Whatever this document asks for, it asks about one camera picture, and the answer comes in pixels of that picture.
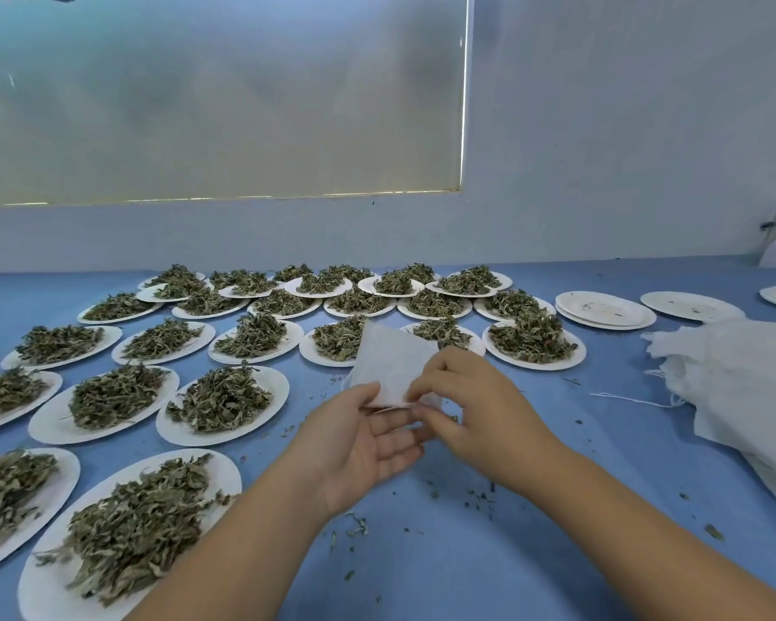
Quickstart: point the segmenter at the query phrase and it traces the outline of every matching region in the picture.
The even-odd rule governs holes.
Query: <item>paper plate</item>
[[[322,301],[323,301],[323,299],[321,299],[321,298],[315,299],[313,301],[313,303],[311,304],[311,306],[308,307],[308,309],[302,310],[302,311],[297,312],[295,314],[291,314],[289,316],[283,316],[282,314],[270,314],[270,315],[273,316],[274,318],[276,318],[277,320],[291,320],[293,318],[301,318],[302,316],[305,316],[305,315],[311,313],[312,311],[316,311],[317,309],[319,309],[319,306],[322,304]],[[247,312],[249,314],[258,314],[258,312],[253,309],[253,304],[254,303],[250,303],[248,305]]]
[[[180,304],[177,304],[175,307],[173,307],[172,314],[176,318],[180,318],[181,320],[208,320],[210,318],[221,318],[222,316],[226,316],[227,314],[232,314],[234,311],[243,310],[245,307],[247,307],[247,304],[250,301],[239,301],[238,304],[236,304],[235,307],[231,307],[229,310],[225,311],[219,311],[217,314],[209,314],[206,316],[196,316],[192,315],[184,310],[184,307],[182,307]]]
[[[164,286],[167,285],[166,283],[158,283],[157,285],[153,285],[152,287],[148,287],[145,290],[141,290],[135,295],[135,298],[139,301],[144,301],[145,303],[179,303],[181,301],[186,301],[188,296],[182,296],[181,298],[158,298],[155,296],[155,292],[158,290],[161,290],[164,288]],[[216,288],[213,286],[210,281],[204,280],[204,286],[210,288],[211,290],[215,290]]]
[[[25,505],[27,508],[38,508],[38,511],[32,512],[11,536],[0,543],[0,562],[46,527],[46,523],[54,518],[69,499],[80,477],[78,457],[65,448],[28,448],[25,451],[33,455],[53,455],[57,460],[58,470],[52,473]]]
[[[491,327],[508,327],[508,326],[511,326],[511,325],[506,322],[501,322],[501,323],[493,324]],[[488,348],[489,353],[494,355],[496,358],[506,362],[507,364],[520,366],[521,368],[529,368],[530,370],[545,370],[545,371],[566,370],[567,368],[571,368],[572,366],[577,366],[587,356],[587,347],[583,343],[583,341],[574,333],[571,333],[566,329],[564,329],[563,337],[570,344],[578,344],[578,347],[572,352],[572,356],[569,359],[564,359],[560,362],[552,362],[551,364],[532,364],[531,362],[521,362],[519,359],[514,359],[509,355],[503,353],[497,348],[497,346],[494,345],[494,342],[491,341],[491,337],[489,336],[489,329],[491,329],[491,327],[486,327],[486,330],[483,331],[483,343],[486,344],[486,348]]]
[[[458,272],[454,272],[449,276],[454,276],[455,274],[459,274],[460,272],[462,272],[462,270],[459,270]],[[431,281],[425,286],[432,292],[437,292],[438,294],[446,294],[449,296],[459,296],[460,298],[488,298],[489,296],[494,296],[497,292],[501,292],[502,290],[506,290],[511,287],[511,284],[513,281],[511,281],[509,277],[507,277],[506,275],[502,275],[500,272],[492,272],[492,274],[495,276],[495,278],[497,278],[497,281],[500,281],[500,286],[489,288],[489,291],[486,292],[486,294],[455,294],[455,292],[446,292],[445,290],[441,290],[440,288],[436,287],[436,284],[439,281]]]
[[[335,362],[331,358],[320,355],[319,350],[316,348],[316,343],[313,342],[313,332],[315,331],[316,329],[311,329],[304,335],[302,341],[299,343],[299,352],[302,354],[302,357],[314,364],[331,366],[332,368],[351,367],[357,362],[356,359],[349,359],[347,362]]]
[[[640,324],[636,324],[629,327],[617,327],[612,326],[610,324],[599,324],[597,322],[590,322],[589,320],[586,320],[584,318],[579,318],[578,316],[568,314],[566,311],[563,310],[563,308],[560,305],[556,305],[558,307],[558,314],[562,315],[567,320],[571,320],[572,322],[583,324],[587,327],[593,327],[594,329],[606,329],[607,331],[635,331],[636,329],[646,329],[651,324],[654,324],[655,321],[658,319],[658,316],[655,315],[655,312],[652,311],[649,308],[644,307],[649,313],[647,315],[647,320]]]
[[[71,359],[64,359],[62,362],[36,365],[31,364],[28,360],[21,359],[20,354],[14,350],[3,358],[3,360],[0,362],[0,367],[3,370],[17,368],[18,366],[25,368],[26,370],[46,370],[48,368],[56,368],[57,366],[73,364],[75,362],[79,362],[82,359],[92,357],[93,355],[97,355],[98,353],[105,351],[107,348],[111,347],[115,342],[121,339],[121,336],[123,335],[123,331],[121,331],[121,329],[118,327],[107,327],[105,325],[100,325],[87,327],[87,329],[103,329],[103,337],[100,339],[100,341],[98,341],[98,343],[91,351],[88,351],[83,355],[78,355],[77,357]]]
[[[330,298],[331,296],[339,296],[343,292],[347,292],[353,287],[350,279],[344,279],[341,285],[337,285],[333,292],[325,292],[324,294],[305,294],[304,292],[297,292],[296,288],[302,284],[302,277],[288,281],[282,285],[282,289],[285,292],[289,292],[293,296],[299,296],[300,298]]]
[[[83,316],[88,314],[94,307],[97,307],[97,305],[94,304],[92,305],[92,307],[87,307],[87,309],[83,310],[80,314],[78,314],[78,322],[81,324],[114,324],[116,322],[124,322],[125,320],[134,320],[135,318],[140,318],[141,316],[149,315],[154,311],[161,309],[162,306],[163,306],[162,303],[155,303],[147,311],[140,312],[139,314],[133,314],[131,316],[124,316],[123,318],[113,318],[112,320],[87,320]]]
[[[542,310],[548,311],[550,314],[555,314],[554,305],[551,303],[547,303],[542,298],[538,298],[537,296],[532,296],[536,301],[538,301],[538,307]],[[503,318],[499,315],[493,314],[492,312],[488,311],[488,308],[486,307],[486,299],[484,298],[478,298],[474,302],[474,309],[477,313],[479,313],[484,318],[488,318],[489,320],[496,320],[497,322],[507,322],[511,321],[511,318]]]
[[[401,314],[408,316],[409,318],[414,318],[416,320],[442,320],[442,316],[424,316],[422,314],[416,314],[410,309],[408,309],[408,303],[410,299],[407,298],[401,298],[396,305],[396,308],[400,311]],[[454,318],[462,318],[464,315],[468,315],[472,312],[472,302],[469,301],[467,298],[460,299],[460,302],[463,303],[463,311],[459,312],[458,314],[454,315]]]
[[[207,344],[210,344],[210,340],[216,337],[216,329],[213,328],[211,324],[203,323],[203,322],[188,322],[187,326],[190,329],[202,329],[201,335],[199,335],[197,338],[193,338],[187,342],[184,346],[179,348],[174,353],[170,353],[169,355],[165,355],[162,358],[155,358],[155,359],[128,359],[124,357],[124,351],[126,351],[126,347],[129,346],[129,344],[137,338],[139,335],[142,335],[144,331],[141,333],[136,333],[135,335],[131,335],[129,338],[125,339],[121,344],[118,344],[113,349],[113,360],[117,364],[144,364],[145,366],[155,366],[155,364],[166,364],[167,362],[173,362],[176,359],[180,359],[182,357],[186,357],[187,355],[193,354],[196,351],[198,351],[200,348],[204,348],[207,346]]]
[[[233,327],[229,331],[225,331],[213,340],[207,349],[207,353],[210,355],[210,358],[214,359],[219,364],[241,364],[241,362],[258,364],[259,362],[266,362],[268,359],[277,358],[279,355],[284,355],[288,351],[299,346],[300,340],[304,336],[304,329],[302,329],[299,324],[290,322],[289,320],[282,320],[282,322],[285,323],[285,336],[279,341],[279,346],[266,355],[261,355],[257,358],[235,358],[233,355],[218,353],[216,351],[216,343],[219,340],[233,337],[236,334],[238,327]]]
[[[146,285],[146,284],[147,284],[147,283],[149,283],[150,281],[152,281],[153,279],[155,279],[155,277],[157,277],[157,276],[158,276],[158,275],[151,276],[149,279],[145,279],[144,281],[142,281],[141,283],[139,283],[139,284],[138,284],[138,289],[139,289],[139,290],[145,290],[147,287],[149,287],[149,286],[148,286],[148,285]],[[196,278],[196,279],[198,279],[198,281],[203,281],[204,279],[206,279],[206,278],[207,278],[207,276],[206,276],[206,275],[204,275],[204,274],[202,274],[201,272],[196,272],[196,273],[195,273],[195,278]]]
[[[136,481],[141,473],[157,470],[168,459],[184,458],[213,454],[207,462],[207,473],[210,483],[204,493],[205,499],[213,499],[221,490],[226,494],[241,492],[241,475],[236,465],[226,455],[221,455],[206,448],[182,448],[142,459],[131,466],[107,477],[93,489],[83,494],[80,499],[66,508],[43,533],[34,545],[31,555],[23,567],[20,584],[17,586],[17,599],[21,615],[26,621],[120,621],[128,615],[138,603],[144,599],[152,587],[141,590],[130,597],[122,597],[114,604],[104,608],[97,597],[82,599],[74,590],[67,590],[69,584],[78,574],[80,560],[72,558],[70,562],[55,562],[46,566],[38,566],[35,553],[47,552],[62,546],[69,533],[69,521],[72,515],[85,507],[100,501],[112,494],[119,483]],[[216,524],[219,518],[228,510],[228,506],[213,506],[205,512],[201,519],[201,528],[207,532]]]
[[[155,397],[153,403],[139,411],[129,420],[106,429],[83,429],[75,425],[72,412],[69,411],[69,404],[74,397],[75,388],[80,385],[76,384],[67,390],[63,390],[61,394],[51,399],[31,417],[29,436],[45,445],[76,445],[79,442],[88,442],[89,440],[111,436],[118,431],[124,431],[127,427],[140,423],[164,406],[166,401],[178,390],[178,384],[181,381],[174,370],[164,367],[155,367],[155,369],[165,373],[164,382],[158,390],[158,396]]]
[[[641,297],[641,301],[652,310],[686,320],[718,322],[719,320],[747,317],[734,304],[701,294],[649,292]]]
[[[408,333],[414,334],[414,329],[419,327],[419,323],[414,324],[406,324],[404,327],[401,327],[403,331],[408,331]],[[465,327],[457,327],[460,329],[461,332],[465,333],[466,335],[472,336],[472,338],[468,341],[468,350],[472,351],[473,353],[478,354],[480,357],[486,354],[486,344],[483,343],[481,337],[474,333],[473,331],[466,329]]]
[[[193,428],[184,422],[175,422],[171,420],[167,415],[167,405],[170,401],[174,402],[179,407],[184,400],[184,395],[187,389],[196,383],[196,379],[193,382],[188,383],[181,388],[175,395],[171,396],[164,406],[161,407],[161,411],[158,416],[155,417],[155,429],[158,430],[159,435],[167,442],[171,442],[174,445],[181,446],[207,446],[207,445],[220,445],[222,442],[228,442],[228,440],[236,439],[245,434],[249,434],[251,431],[258,429],[271,418],[285,405],[287,396],[290,394],[290,384],[287,381],[287,377],[280,373],[278,370],[268,368],[267,366],[254,366],[258,371],[253,373],[256,378],[256,383],[259,387],[264,388],[270,394],[273,395],[273,399],[265,410],[251,423],[238,427],[233,431],[219,431],[212,434],[198,434],[193,431]]]
[[[63,377],[57,373],[33,373],[31,375],[33,379],[40,379],[46,384],[46,389],[41,392],[41,395],[36,399],[27,403],[26,405],[16,407],[13,410],[0,414],[0,426],[5,425],[7,422],[13,421],[15,418],[20,418],[24,414],[28,414],[33,409],[40,407],[46,403],[63,385]]]
[[[382,280],[381,275],[369,276],[367,279],[362,279],[362,281],[359,281],[359,283],[357,283],[357,286],[363,292],[367,292],[368,294],[374,294],[377,296],[385,296],[386,298],[413,298],[414,296],[419,294],[419,292],[422,292],[425,289],[425,285],[423,285],[416,279],[411,279],[410,294],[386,294],[385,292],[377,292],[376,288],[374,287],[374,283],[376,283],[376,281],[381,281],[381,280]]]
[[[366,318],[375,318],[376,316],[381,316],[383,314],[387,314],[389,311],[393,310],[394,307],[396,307],[396,301],[394,299],[390,299],[388,301],[388,305],[383,307],[379,311],[375,311],[372,314],[365,314],[364,312],[357,312],[356,314],[346,314],[344,311],[334,310],[330,305],[328,305],[328,301],[331,299],[325,299],[325,301],[322,303],[322,307],[324,307],[325,311],[331,314],[331,316],[336,316],[337,318],[350,318],[353,315],[362,314]]]
[[[267,281],[273,281],[273,277],[269,276],[267,277]],[[222,288],[218,291],[218,293],[225,298],[262,298],[263,296],[270,296],[270,292],[274,290],[281,290],[285,287],[284,283],[279,283],[276,287],[271,287],[266,292],[259,292],[258,294],[234,294],[233,290],[235,289],[235,285],[228,285],[227,287]]]

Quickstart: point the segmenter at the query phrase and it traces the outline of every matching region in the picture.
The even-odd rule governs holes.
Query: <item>person's right hand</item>
[[[463,424],[423,405],[412,408],[412,417],[431,427],[458,458],[516,492],[528,493],[566,449],[515,384],[471,351],[445,347],[405,399],[414,402],[428,392],[463,407]]]

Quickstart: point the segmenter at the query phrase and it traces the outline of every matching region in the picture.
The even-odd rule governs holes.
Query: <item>person's left hand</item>
[[[362,406],[380,391],[378,382],[348,388],[317,407],[302,423],[287,456],[317,480],[324,517],[362,499],[377,483],[408,469],[424,453],[431,429],[413,424],[409,410],[373,414]]]

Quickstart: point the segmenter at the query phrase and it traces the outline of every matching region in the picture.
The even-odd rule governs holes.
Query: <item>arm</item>
[[[463,424],[429,407],[415,407],[414,416],[458,457],[545,511],[640,618],[776,619],[776,590],[567,448],[484,359],[446,348],[407,398],[426,392],[463,407]]]
[[[317,408],[288,449],[129,614],[128,621],[273,619],[328,520],[423,455],[410,412],[368,416],[379,384]]]

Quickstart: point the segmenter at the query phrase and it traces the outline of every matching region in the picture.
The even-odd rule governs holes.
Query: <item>blue table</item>
[[[758,269],[744,257],[517,264],[493,269],[511,276],[515,287],[547,301],[569,290],[609,292],[631,300],[644,292],[674,290],[714,296],[738,305],[754,320],[776,321],[776,307],[756,294],[762,287],[776,285],[776,269]],[[441,273],[453,270],[438,269]],[[146,271],[0,276],[0,359],[32,326],[74,323],[81,310],[107,293],[132,290],[147,276]],[[168,313],[162,310],[123,323],[124,337],[160,322]],[[208,322],[223,333],[240,314]],[[319,310],[299,322],[307,331],[332,320]],[[410,322],[396,310],[380,320],[395,327]],[[488,321],[472,312],[460,324],[481,333]],[[660,316],[648,330],[675,330],[681,324]],[[566,444],[776,586],[776,499],[744,459],[732,449],[696,438],[691,407],[662,410],[590,396],[590,392],[611,392],[669,400],[663,380],[643,375],[657,362],[645,355],[641,332],[612,333],[569,322],[565,326],[588,348],[586,360],[569,371],[533,373],[487,357],[527,394]],[[169,365],[182,384],[217,366],[206,351]],[[282,437],[284,429],[298,426],[313,407],[338,391],[334,377],[343,373],[309,364],[298,350],[266,365],[290,380],[285,408],[262,429],[216,447],[238,465],[245,486],[286,447],[293,433]],[[58,372],[65,388],[114,366],[105,352]],[[29,418],[0,428],[0,453],[37,445],[26,433]],[[72,500],[116,470],[175,448],[158,436],[153,420],[74,446],[83,471]],[[468,490],[485,492],[495,503],[477,502]],[[682,499],[681,493],[689,499]],[[282,619],[631,617],[553,522],[505,489],[492,493],[488,480],[454,459],[441,444],[431,445],[414,469],[373,491],[354,511],[367,518],[369,535],[347,536],[345,532],[354,528],[351,517],[329,523],[296,578],[281,610]],[[724,534],[723,542],[704,532],[708,523]],[[338,542],[331,550],[333,531]],[[0,564],[1,621],[20,617],[17,582],[35,541]],[[344,581],[350,571],[355,573]]]

